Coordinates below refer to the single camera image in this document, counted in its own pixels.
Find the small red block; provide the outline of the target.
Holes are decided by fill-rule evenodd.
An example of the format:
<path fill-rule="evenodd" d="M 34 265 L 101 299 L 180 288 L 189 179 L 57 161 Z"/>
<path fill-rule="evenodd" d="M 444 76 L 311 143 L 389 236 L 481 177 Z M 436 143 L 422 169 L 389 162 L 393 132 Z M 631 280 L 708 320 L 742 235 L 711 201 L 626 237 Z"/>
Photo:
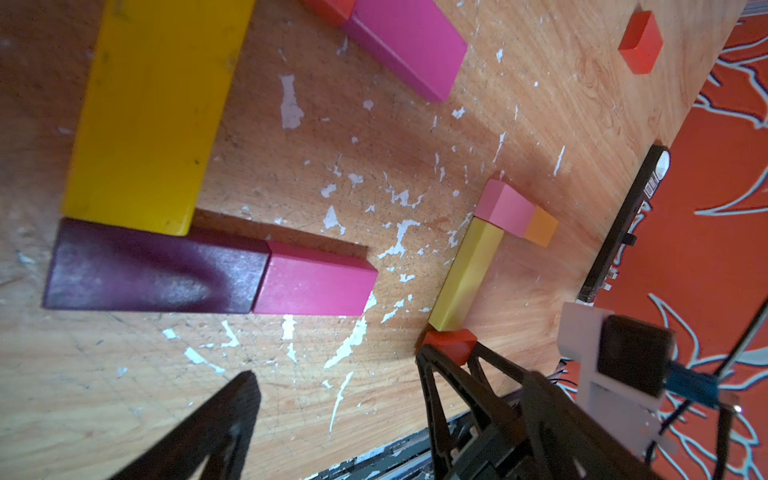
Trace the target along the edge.
<path fill-rule="evenodd" d="M 349 20 L 355 0 L 302 0 L 301 3 L 329 25 L 339 27 Z"/>

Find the pink long block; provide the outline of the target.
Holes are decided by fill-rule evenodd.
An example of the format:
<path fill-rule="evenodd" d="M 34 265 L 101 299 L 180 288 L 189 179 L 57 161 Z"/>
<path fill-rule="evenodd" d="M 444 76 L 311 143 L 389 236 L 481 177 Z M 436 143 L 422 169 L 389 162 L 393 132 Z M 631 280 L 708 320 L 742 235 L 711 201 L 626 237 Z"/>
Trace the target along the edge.
<path fill-rule="evenodd" d="M 523 237 L 534 211 L 535 205 L 510 185 L 491 179 L 483 189 L 474 216 L 509 234 Z"/>

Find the red-orange small block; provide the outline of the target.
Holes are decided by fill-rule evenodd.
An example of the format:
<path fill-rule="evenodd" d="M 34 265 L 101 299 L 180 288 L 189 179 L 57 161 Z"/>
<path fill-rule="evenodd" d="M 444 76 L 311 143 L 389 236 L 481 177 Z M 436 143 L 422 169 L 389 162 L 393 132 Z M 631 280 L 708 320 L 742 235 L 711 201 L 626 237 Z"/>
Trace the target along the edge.
<path fill-rule="evenodd" d="M 433 346 L 457 365 L 465 365 L 476 344 L 478 343 L 477 337 L 468 329 L 461 329 L 457 331 L 428 331 L 422 342 L 423 346 Z"/>

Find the long yellow block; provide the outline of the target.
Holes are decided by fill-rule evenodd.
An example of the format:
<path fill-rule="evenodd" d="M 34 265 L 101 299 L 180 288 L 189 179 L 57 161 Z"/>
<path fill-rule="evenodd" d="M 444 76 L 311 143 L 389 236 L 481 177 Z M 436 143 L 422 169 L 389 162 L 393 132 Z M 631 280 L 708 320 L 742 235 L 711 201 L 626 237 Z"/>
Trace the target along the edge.
<path fill-rule="evenodd" d="M 250 1 L 106 3 L 65 217 L 188 232 L 253 8 Z"/>

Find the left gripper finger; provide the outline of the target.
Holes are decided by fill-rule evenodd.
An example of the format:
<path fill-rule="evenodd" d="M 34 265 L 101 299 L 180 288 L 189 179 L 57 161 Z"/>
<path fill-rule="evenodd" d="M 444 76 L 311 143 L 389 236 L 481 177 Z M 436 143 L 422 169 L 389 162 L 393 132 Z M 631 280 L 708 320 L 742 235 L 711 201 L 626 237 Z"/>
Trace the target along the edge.
<path fill-rule="evenodd" d="M 239 373 L 114 479 L 239 479 L 261 402 L 257 377 Z"/>

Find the yellow-green block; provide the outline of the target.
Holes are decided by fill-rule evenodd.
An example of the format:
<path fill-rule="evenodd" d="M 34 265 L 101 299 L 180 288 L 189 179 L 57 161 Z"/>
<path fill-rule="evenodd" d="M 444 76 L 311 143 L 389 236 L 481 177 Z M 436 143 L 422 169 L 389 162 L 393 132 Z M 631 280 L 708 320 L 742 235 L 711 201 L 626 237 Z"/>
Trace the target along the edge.
<path fill-rule="evenodd" d="M 473 217 L 429 317 L 437 331 L 462 328 L 504 231 Z"/>

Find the purple small block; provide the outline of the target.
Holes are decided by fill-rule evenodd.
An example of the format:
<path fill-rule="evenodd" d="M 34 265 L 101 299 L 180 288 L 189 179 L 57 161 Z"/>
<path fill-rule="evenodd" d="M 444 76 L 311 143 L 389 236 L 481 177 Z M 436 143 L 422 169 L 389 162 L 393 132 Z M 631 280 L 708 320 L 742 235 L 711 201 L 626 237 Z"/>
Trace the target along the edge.
<path fill-rule="evenodd" d="M 64 218 L 42 305 L 49 310 L 244 314 L 266 242 L 192 228 L 169 236 Z"/>

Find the magenta long block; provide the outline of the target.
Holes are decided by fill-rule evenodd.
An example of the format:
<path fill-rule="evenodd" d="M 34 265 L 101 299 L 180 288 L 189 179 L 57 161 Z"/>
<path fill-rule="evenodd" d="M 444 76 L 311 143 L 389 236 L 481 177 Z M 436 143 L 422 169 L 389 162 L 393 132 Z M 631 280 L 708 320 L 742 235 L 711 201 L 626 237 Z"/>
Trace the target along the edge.
<path fill-rule="evenodd" d="M 270 258 L 253 312 L 359 317 L 378 271 L 365 259 L 269 241 Z"/>

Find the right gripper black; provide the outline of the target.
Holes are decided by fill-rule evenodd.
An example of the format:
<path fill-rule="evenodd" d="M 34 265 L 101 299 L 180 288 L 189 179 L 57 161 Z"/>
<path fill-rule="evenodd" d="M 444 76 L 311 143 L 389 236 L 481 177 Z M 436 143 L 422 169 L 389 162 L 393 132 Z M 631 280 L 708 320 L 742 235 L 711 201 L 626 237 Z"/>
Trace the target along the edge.
<path fill-rule="evenodd" d="M 543 375 L 526 377 L 483 343 L 460 362 L 422 347 L 416 365 L 436 479 L 660 477 Z M 469 408 L 475 433 L 468 425 L 451 432 L 435 374 Z"/>

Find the small magenta block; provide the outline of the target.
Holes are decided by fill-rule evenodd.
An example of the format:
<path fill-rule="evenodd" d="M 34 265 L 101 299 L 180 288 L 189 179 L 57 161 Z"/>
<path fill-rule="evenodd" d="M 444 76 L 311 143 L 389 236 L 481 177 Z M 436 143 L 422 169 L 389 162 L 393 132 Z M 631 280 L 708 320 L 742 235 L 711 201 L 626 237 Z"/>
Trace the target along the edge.
<path fill-rule="evenodd" d="M 359 0 L 341 30 L 428 102 L 448 99 L 468 49 L 432 0 Z"/>

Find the orange long block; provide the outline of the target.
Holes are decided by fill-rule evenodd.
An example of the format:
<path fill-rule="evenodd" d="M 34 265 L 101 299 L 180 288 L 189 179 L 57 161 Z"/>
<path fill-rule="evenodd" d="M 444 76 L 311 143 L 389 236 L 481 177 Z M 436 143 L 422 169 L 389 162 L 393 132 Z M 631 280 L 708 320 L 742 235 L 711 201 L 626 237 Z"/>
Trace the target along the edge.
<path fill-rule="evenodd" d="M 559 222 L 556 218 L 540 206 L 536 206 L 523 238 L 543 248 L 547 248 L 558 225 Z"/>

